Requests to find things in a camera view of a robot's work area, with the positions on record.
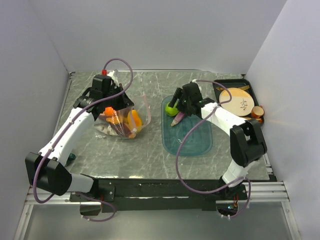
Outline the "green apple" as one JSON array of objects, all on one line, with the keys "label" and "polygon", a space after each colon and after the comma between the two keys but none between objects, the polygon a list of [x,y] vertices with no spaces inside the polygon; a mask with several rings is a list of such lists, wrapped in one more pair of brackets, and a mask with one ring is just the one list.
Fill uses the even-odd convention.
[{"label": "green apple", "polygon": [[169,116],[169,117],[175,117],[178,113],[179,110],[177,109],[177,103],[173,105],[173,107],[169,106],[170,102],[168,102],[165,107],[164,107],[164,112]]}]

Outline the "purple eggplant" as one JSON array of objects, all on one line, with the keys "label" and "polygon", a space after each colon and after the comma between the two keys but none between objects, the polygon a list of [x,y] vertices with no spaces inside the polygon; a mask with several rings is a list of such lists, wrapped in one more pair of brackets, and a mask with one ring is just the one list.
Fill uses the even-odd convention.
[{"label": "purple eggplant", "polygon": [[185,114],[182,112],[179,112],[173,119],[171,126],[177,125],[183,118],[185,117]]}]

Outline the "orange tangerine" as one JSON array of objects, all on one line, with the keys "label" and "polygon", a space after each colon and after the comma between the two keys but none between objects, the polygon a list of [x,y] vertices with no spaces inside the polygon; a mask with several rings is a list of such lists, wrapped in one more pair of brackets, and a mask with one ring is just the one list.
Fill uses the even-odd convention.
[{"label": "orange tangerine", "polygon": [[106,107],[103,113],[107,118],[111,118],[115,115],[115,110],[110,106]]}]

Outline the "clear zip top bag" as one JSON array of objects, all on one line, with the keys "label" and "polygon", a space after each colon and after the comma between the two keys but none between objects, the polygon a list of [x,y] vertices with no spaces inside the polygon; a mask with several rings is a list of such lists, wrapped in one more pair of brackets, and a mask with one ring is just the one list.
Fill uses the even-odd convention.
[{"label": "clear zip top bag", "polygon": [[119,136],[123,139],[134,139],[150,124],[152,114],[145,93],[135,96],[133,103],[133,106],[121,110],[111,106],[106,107],[93,126],[96,132],[103,137]]}]

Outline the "orange mango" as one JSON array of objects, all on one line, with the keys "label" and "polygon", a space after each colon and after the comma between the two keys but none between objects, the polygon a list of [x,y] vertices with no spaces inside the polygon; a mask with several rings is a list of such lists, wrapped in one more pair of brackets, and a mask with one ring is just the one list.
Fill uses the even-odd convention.
[{"label": "orange mango", "polygon": [[138,112],[135,109],[129,111],[127,115],[127,122],[129,129],[132,132],[140,132],[142,129],[142,120],[140,119]]}]

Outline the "sliced ham piece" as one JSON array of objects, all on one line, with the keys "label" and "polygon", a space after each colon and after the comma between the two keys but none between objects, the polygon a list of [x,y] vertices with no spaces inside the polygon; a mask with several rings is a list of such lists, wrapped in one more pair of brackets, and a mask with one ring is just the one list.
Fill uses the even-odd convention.
[{"label": "sliced ham piece", "polygon": [[129,125],[127,123],[118,124],[117,131],[119,135],[128,139],[134,139],[136,137],[136,133],[129,128]]}]

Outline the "grey toy fish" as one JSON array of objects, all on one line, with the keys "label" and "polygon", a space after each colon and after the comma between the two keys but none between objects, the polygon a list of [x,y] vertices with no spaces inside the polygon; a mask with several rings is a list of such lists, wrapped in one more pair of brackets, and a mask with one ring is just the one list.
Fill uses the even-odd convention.
[{"label": "grey toy fish", "polygon": [[104,134],[109,136],[117,136],[118,133],[107,123],[98,123],[94,125],[94,128]]}]

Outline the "red apple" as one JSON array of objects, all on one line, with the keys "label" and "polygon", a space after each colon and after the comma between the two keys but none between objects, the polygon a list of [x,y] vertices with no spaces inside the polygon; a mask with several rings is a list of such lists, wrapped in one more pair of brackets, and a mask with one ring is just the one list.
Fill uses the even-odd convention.
[{"label": "red apple", "polygon": [[128,124],[128,117],[123,115],[121,112],[117,114],[117,120],[119,124]]}]

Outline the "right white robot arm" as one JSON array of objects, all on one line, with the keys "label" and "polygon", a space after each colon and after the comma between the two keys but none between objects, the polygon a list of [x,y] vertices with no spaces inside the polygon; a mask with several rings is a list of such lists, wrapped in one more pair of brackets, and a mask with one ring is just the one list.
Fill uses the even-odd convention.
[{"label": "right white robot arm", "polygon": [[195,115],[200,118],[200,122],[185,135],[179,148],[183,147],[191,133],[204,122],[209,122],[223,130],[229,136],[232,161],[221,177],[223,184],[211,193],[219,192],[222,198],[230,199],[237,192],[236,186],[245,180],[253,162],[267,153],[267,145],[261,124],[256,119],[247,120],[222,107],[233,99],[228,88],[224,90],[229,97],[224,101],[215,102],[211,98],[203,98],[199,82],[200,80],[194,79],[178,87],[169,103],[169,107],[176,107],[184,115]]}]

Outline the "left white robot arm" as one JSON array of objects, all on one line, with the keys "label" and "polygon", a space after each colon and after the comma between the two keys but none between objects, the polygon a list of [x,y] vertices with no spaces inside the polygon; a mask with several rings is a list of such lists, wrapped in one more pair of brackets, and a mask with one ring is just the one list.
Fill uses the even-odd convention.
[{"label": "left white robot arm", "polygon": [[33,187],[58,196],[67,192],[81,192],[88,201],[99,196],[96,179],[70,173],[65,165],[79,139],[93,126],[105,108],[122,110],[133,106],[116,74],[113,70],[106,75],[95,75],[91,87],[75,100],[69,117],[55,136],[38,153],[30,152],[26,156],[27,176]]}]

